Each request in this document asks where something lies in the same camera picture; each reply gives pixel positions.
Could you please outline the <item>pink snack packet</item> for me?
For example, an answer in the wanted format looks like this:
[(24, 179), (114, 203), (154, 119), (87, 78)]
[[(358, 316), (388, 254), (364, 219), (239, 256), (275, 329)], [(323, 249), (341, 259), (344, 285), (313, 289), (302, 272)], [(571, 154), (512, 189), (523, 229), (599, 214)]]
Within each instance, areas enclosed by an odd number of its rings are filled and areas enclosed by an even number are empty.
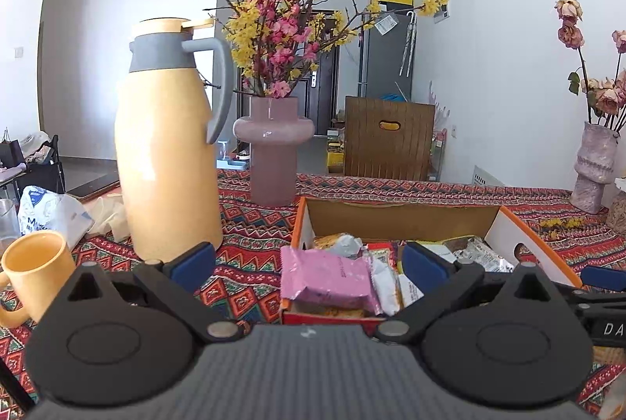
[(280, 295), (290, 302), (313, 303), (379, 315), (380, 302), (363, 258), (349, 259), (323, 249), (282, 246)]

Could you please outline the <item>yellow ceramic mug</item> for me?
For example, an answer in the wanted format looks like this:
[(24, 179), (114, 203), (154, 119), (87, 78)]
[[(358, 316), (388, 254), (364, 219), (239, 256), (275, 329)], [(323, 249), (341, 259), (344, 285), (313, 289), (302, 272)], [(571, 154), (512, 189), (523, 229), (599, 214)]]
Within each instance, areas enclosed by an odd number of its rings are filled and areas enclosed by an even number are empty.
[(14, 241), (1, 257), (1, 290), (13, 287), (21, 308), (1, 308), (1, 327), (16, 328), (28, 319), (38, 323), (76, 269), (66, 239), (39, 230)]

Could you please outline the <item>dried pink roses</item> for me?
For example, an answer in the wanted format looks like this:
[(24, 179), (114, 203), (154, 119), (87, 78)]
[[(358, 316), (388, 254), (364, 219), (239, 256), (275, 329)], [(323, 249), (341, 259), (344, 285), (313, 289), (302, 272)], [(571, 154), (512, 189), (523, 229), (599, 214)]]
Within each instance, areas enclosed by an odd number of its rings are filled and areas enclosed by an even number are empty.
[(625, 129), (625, 30), (610, 33), (611, 72), (590, 62), (584, 35), (584, 10), (578, 0), (556, 0), (554, 10), (559, 21), (557, 39), (576, 53), (577, 66), (568, 76), (568, 90), (585, 97), (587, 121), (620, 135)]

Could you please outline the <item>white plastic bag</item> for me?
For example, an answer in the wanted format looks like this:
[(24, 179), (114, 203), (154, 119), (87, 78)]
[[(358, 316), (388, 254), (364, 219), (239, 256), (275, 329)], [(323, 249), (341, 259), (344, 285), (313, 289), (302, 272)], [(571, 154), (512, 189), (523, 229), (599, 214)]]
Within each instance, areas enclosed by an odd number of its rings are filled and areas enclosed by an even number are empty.
[(39, 230), (60, 233), (70, 251), (94, 225), (94, 219), (74, 197), (38, 186), (27, 186), (22, 191), (18, 222), (21, 236)]

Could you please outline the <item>black folding chair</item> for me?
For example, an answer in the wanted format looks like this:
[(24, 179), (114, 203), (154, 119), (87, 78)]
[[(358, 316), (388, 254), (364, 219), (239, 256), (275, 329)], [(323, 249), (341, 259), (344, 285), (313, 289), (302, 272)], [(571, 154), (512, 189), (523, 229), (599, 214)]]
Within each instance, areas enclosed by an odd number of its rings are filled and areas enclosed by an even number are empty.
[(28, 136), (22, 142), (1, 142), (1, 195), (21, 197), (25, 187), (42, 187), (66, 192), (66, 178), (58, 136), (45, 132)]

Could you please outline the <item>white cracker snack packet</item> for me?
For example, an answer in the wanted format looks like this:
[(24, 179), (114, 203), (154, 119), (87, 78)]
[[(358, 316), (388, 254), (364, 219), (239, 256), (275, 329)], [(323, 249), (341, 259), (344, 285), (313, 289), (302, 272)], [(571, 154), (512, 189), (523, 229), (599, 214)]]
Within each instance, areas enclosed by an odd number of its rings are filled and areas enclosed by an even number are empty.
[(386, 316), (399, 313), (403, 308), (409, 307), (425, 296), (407, 275), (398, 273), (371, 251), (367, 251), (364, 257), (368, 260), (370, 278), (380, 308)]

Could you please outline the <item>fallen yellow petals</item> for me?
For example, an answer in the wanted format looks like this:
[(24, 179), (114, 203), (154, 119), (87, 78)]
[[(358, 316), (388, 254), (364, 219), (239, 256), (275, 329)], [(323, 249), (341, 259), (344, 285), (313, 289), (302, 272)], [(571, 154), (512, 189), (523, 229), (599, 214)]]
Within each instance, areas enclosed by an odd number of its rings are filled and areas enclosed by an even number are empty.
[(583, 218), (549, 218), (538, 222), (538, 233), (545, 241), (558, 240), (571, 230), (584, 227)]

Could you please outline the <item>textured mauve ceramic vase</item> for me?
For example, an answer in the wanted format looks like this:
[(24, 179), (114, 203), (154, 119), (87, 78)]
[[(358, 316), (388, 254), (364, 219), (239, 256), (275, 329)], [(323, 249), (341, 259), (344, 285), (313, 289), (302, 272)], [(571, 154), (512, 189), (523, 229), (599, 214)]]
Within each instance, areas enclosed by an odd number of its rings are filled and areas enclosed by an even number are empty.
[(616, 131), (585, 122), (574, 164), (577, 178), (570, 199), (573, 206), (592, 215), (601, 210), (605, 186), (614, 178), (618, 145)]

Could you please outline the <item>wooden slatted chair back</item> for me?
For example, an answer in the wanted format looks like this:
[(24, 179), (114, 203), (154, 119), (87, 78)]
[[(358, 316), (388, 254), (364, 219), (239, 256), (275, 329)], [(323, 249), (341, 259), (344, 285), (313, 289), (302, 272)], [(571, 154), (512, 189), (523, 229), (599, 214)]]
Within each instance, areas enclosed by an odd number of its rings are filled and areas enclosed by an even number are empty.
[(424, 181), (434, 131), (432, 104), (348, 97), (344, 173)]

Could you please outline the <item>pink glass vase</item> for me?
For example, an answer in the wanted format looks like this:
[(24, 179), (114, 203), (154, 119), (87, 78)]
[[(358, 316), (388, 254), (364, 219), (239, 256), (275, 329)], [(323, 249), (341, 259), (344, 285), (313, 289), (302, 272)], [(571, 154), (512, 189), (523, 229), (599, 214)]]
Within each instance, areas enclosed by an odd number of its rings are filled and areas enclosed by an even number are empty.
[(315, 131), (311, 119), (300, 117), (294, 97), (252, 97), (249, 115), (238, 118), (232, 131), (250, 146), (250, 199), (263, 206), (286, 206), (296, 197), (297, 148)]

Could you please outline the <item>grey refrigerator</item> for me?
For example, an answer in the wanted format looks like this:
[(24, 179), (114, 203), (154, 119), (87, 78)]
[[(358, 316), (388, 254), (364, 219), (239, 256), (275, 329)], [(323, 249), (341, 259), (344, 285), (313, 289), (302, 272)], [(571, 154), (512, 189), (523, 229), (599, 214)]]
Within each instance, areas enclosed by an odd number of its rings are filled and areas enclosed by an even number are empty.
[(380, 4), (360, 46), (359, 96), (390, 101), (412, 98), (417, 20), (412, 5)]

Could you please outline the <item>clear jar of seeds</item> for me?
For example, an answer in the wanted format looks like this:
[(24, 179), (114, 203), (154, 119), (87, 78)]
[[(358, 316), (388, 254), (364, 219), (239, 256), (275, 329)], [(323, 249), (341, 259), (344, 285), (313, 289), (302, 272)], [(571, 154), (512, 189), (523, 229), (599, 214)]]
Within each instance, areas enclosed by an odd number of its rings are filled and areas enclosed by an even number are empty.
[(614, 197), (606, 219), (606, 224), (621, 236), (626, 236), (626, 178), (614, 181), (617, 195)]

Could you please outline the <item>dark brown entrance door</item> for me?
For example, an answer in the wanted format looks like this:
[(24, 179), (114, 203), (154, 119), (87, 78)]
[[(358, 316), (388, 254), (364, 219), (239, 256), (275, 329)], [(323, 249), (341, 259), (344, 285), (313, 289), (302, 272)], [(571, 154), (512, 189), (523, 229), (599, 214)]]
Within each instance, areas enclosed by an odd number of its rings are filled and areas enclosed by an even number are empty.
[(314, 135), (326, 135), (335, 116), (340, 50), (332, 46), (318, 55), (318, 69), (304, 76), (292, 92), (300, 117), (311, 119)]

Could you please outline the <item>red cardboard pumpkin box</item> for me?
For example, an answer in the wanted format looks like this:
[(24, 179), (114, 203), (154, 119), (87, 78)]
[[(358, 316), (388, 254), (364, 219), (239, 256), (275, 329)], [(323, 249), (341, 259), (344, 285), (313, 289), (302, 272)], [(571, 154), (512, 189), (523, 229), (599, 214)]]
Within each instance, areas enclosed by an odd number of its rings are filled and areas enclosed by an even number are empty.
[(293, 248), (309, 249), (317, 239), (338, 233), (358, 237), (375, 251), (394, 251), (390, 264), (423, 293), (455, 271), (456, 254), (472, 239), (512, 266), (527, 259), (550, 280), (581, 286), (556, 251), (504, 206), (368, 205), (308, 197), (299, 201)]

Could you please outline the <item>clear drinking glass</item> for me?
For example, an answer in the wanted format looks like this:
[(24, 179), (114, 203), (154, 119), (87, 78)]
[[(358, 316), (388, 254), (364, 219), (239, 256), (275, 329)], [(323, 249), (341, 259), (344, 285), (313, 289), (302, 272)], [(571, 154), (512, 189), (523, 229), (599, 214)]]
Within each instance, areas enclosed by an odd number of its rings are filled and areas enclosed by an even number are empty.
[(0, 251), (4, 253), (20, 237), (15, 204), (11, 199), (0, 200)]

